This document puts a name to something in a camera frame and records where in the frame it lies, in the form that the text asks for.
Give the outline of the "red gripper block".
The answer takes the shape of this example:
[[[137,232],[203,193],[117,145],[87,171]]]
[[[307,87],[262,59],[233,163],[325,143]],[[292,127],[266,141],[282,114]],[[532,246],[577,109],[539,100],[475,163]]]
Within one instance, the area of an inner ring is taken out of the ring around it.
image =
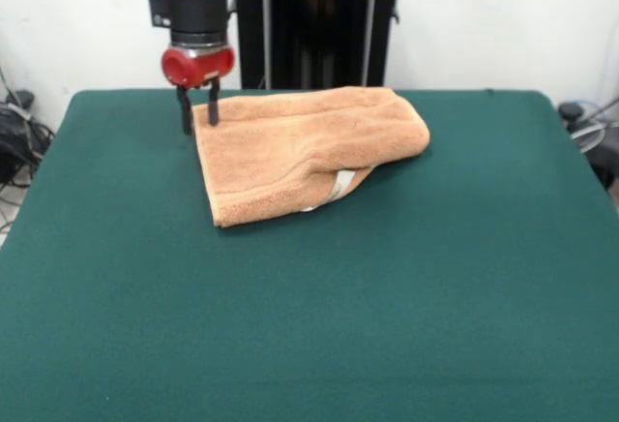
[[[198,88],[210,81],[208,97],[208,122],[219,124],[219,96],[221,84],[218,79],[227,76],[233,69],[235,54],[231,47],[198,49],[169,47],[162,55],[162,71],[165,78],[176,87],[176,95],[182,112],[183,132],[192,135],[192,102],[186,88]]]

